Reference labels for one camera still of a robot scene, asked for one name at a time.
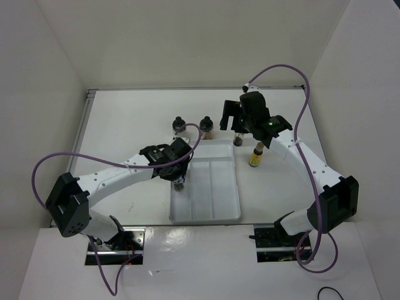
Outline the tall gold band grinder bottle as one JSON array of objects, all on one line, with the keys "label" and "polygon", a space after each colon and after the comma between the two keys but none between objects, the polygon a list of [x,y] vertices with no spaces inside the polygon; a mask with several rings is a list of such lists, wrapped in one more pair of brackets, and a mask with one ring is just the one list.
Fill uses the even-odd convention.
[{"label": "tall gold band grinder bottle", "polygon": [[235,132],[234,133],[234,140],[233,140],[233,144],[236,147],[240,147],[243,145],[243,141],[244,141],[244,133],[241,132]]}]

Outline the dark spice jar black lid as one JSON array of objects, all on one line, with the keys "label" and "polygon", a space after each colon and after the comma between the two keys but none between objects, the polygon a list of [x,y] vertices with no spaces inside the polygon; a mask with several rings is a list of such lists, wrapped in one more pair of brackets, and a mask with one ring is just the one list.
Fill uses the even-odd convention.
[{"label": "dark spice jar black lid", "polygon": [[182,191],[184,189],[184,184],[183,183],[174,183],[173,188],[175,191]]}]

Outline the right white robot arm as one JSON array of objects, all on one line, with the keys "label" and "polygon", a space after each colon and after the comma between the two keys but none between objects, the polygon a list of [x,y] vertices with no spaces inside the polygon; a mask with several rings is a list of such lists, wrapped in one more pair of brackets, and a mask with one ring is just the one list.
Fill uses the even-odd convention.
[{"label": "right white robot arm", "polygon": [[274,239],[290,244],[299,233],[317,230],[324,234],[353,217],[358,208],[359,183],[353,176],[343,177],[330,168],[294,133],[282,116],[272,116],[264,96],[258,92],[242,94],[238,101],[226,100],[219,126],[253,138],[274,151],[309,183],[316,197],[312,205],[290,212],[274,222]]}]

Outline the round stopper bottle white powder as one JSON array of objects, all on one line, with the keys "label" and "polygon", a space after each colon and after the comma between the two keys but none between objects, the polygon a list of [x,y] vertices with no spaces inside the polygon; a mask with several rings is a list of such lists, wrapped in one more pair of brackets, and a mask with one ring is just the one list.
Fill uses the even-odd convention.
[{"label": "round stopper bottle white powder", "polygon": [[177,116],[172,122],[172,138],[188,139],[188,132],[186,131],[186,122],[181,116]]}]

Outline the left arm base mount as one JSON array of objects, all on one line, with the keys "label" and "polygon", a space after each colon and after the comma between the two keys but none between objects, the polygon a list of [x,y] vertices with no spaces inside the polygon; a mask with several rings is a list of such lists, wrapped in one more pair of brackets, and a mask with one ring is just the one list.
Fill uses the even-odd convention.
[{"label": "left arm base mount", "polygon": [[[102,266],[120,266],[125,262],[128,265],[143,264],[146,229],[144,227],[125,227],[124,230],[129,234],[129,237],[118,247],[112,247],[100,239],[94,240],[94,248]],[[97,264],[94,248],[89,242],[85,259],[86,266]]]}]

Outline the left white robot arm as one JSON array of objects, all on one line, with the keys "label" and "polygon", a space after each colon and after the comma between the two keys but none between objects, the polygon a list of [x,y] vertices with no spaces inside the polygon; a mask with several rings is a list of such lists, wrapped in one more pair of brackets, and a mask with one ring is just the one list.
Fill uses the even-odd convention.
[{"label": "left white robot arm", "polygon": [[62,237],[77,234],[99,240],[115,250],[129,243],[133,235],[112,215],[93,211],[100,201],[144,181],[161,178],[182,186],[190,162],[191,146],[182,138],[171,144],[147,146],[117,166],[75,177],[60,175],[46,200],[46,209]]}]

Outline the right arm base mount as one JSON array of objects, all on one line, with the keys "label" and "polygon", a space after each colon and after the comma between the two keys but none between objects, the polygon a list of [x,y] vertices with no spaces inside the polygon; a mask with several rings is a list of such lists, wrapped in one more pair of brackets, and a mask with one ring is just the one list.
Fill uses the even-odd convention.
[{"label": "right arm base mount", "polygon": [[258,263],[296,261],[296,247],[304,235],[279,236],[272,225],[254,225],[249,239],[255,242]]}]

